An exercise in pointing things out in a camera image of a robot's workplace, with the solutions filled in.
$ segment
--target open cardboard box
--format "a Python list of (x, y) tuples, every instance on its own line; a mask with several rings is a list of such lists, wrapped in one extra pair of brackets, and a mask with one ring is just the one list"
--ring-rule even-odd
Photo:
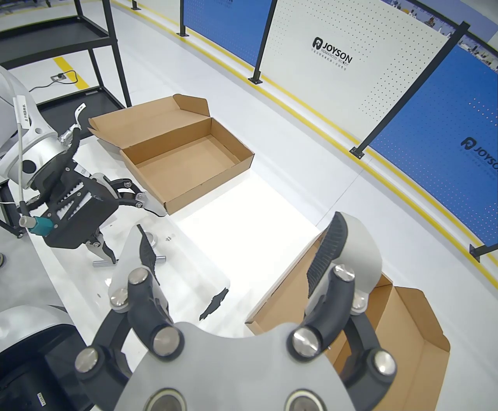
[[(320, 246), (321, 236), (297, 259), (249, 315), (246, 325), (254, 334), (285, 323), (301, 323), (308, 303), (306, 273)], [(393, 286), (384, 275), (370, 294), (369, 318), (382, 348), (395, 358), (398, 371), (376, 410), (435, 410), (450, 356), (443, 335), (424, 293)], [(344, 332), (325, 355), (339, 373), (351, 354)]]
[(209, 115), (208, 102), (175, 94), (89, 119), (116, 145), (168, 214), (249, 169), (254, 153)]

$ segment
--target teal connector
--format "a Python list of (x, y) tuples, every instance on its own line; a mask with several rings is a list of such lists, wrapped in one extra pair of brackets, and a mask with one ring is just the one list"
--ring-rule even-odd
[(54, 223), (52, 223), (52, 220), (45, 217), (34, 217), (34, 218), (36, 220), (36, 223), (34, 227), (29, 228), (30, 233), (46, 237), (54, 229)]

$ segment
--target electrical outlet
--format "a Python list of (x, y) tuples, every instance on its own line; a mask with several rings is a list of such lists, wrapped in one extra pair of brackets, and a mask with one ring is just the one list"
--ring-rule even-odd
[(67, 77), (65, 74), (61, 74), (61, 76), (59, 77), (58, 74), (56, 74), (55, 76), (50, 76), (50, 78), (52, 79), (52, 81), (61, 81), (61, 80), (66, 80)]

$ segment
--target robotic arm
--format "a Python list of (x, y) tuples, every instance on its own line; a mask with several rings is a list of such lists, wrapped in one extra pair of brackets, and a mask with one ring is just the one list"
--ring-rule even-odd
[[(354, 217), (336, 213), (322, 240), (301, 324), (251, 338), (174, 323), (140, 225), (124, 249), (128, 260), (118, 262), (109, 287), (111, 311), (75, 361), (102, 411), (369, 411), (394, 380), (396, 363), (364, 313), (380, 279), (380, 254)], [(131, 329), (148, 349), (133, 373), (121, 352)], [(338, 375), (321, 354), (342, 330), (352, 354)]]
[[(19, 103), (23, 98), (25, 105), (18, 104), (16, 116), (14, 101)], [(104, 221), (120, 205), (144, 208), (159, 217), (165, 216), (166, 211), (130, 179), (110, 181), (101, 173), (90, 174), (73, 160), (80, 143), (78, 116), (84, 108), (84, 104), (77, 108), (75, 123), (58, 136), (41, 116), (26, 88), (0, 66), (0, 147), (15, 139), (19, 116), (25, 118), (20, 127), (22, 136), (18, 135), (17, 142), (0, 158), (0, 175), (22, 189), (32, 188), (40, 193), (25, 204), (20, 203), (20, 225), (43, 236), (49, 247), (75, 249), (85, 244), (92, 253), (115, 264), (116, 257), (99, 229)], [(47, 206), (43, 215), (31, 217), (30, 211), (42, 204)]]

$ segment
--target round metal cap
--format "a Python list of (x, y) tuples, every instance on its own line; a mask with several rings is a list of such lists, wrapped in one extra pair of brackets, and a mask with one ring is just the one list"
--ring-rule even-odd
[(325, 411), (315, 393), (306, 390), (293, 392), (285, 404), (285, 411)]
[(344, 264), (334, 266), (333, 270), (334, 274), (343, 281), (350, 282), (355, 279), (355, 272)]
[(181, 394), (170, 388), (165, 388), (152, 395), (145, 411), (185, 411), (187, 406)]
[(355, 291), (355, 295), (353, 296), (353, 308), (355, 310), (363, 310), (366, 306), (367, 299)]
[(179, 345), (180, 333), (175, 327), (161, 328), (152, 342), (154, 352), (161, 357), (173, 354)]
[(144, 282), (147, 276), (149, 275), (149, 271), (143, 267), (138, 267), (137, 269), (132, 270), (128, 275), (128, 281), (130, 284), (140, 284)]
[(382, 375), (393, 375), (396, 372), (396, 362), (387, 351), (378, 351), (373, 357), (373, 364)]
[(99, 354), (95, 348), (87, 347), (80, 351), (74, 362), (76, 371), (87, 373), (95, 367), (99, 359)]
[(128, 290), (126, 288), (118, 288), (111, 295), (111, 305), (119, 308), (128, 302)]
[(300, 356), (305, 358), (314, 357), (320, 350), (320, 342), (317, 336), (306, 327), (301, 327), (294, 331), (292, 346)]

